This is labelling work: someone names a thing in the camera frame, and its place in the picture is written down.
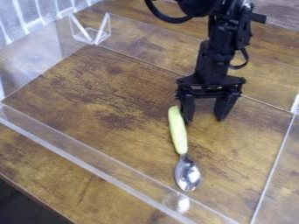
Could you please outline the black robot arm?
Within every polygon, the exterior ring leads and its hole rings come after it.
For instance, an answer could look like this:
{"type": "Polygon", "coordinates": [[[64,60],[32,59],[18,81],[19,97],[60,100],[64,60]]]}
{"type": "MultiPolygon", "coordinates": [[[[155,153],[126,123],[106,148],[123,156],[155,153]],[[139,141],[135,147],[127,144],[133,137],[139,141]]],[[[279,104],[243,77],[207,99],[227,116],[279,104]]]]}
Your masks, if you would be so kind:
{"type": "Polygon", "coordinates": [[[249,64],[246,46],[253,37],[251,17],[254,4],[245,0],[214,0],[207,10],[197,9],[198,0],[181,2],[186,14],[209,16],[209,39],[201,42],[194,73],[181,78],[177,99],[181,101],[182,117],[190,123],[194,118],[195,100],[215,98],[214,114],[223,121],[247,83],[243,77],[229,75],[230,69],[239,70],[249,64]]]}

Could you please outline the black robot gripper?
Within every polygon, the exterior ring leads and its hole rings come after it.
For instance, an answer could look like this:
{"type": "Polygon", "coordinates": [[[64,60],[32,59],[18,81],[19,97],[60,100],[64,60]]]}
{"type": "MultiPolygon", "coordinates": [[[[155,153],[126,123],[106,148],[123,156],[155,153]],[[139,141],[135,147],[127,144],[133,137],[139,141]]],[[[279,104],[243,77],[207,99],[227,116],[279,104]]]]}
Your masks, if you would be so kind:
{"type": "Polygon", "coordinates": [[[201,43],[194,73],[177,80],[175,98],[182,101],[182,117],[190,123],[195,112],[194,98],[217,98],[214,114],[222,122],[242,95],[246,79],[229,75],[229,70],[239,70],[247,64],[231,65],[235,52],[221,53],[209,41],[201,43]]]}

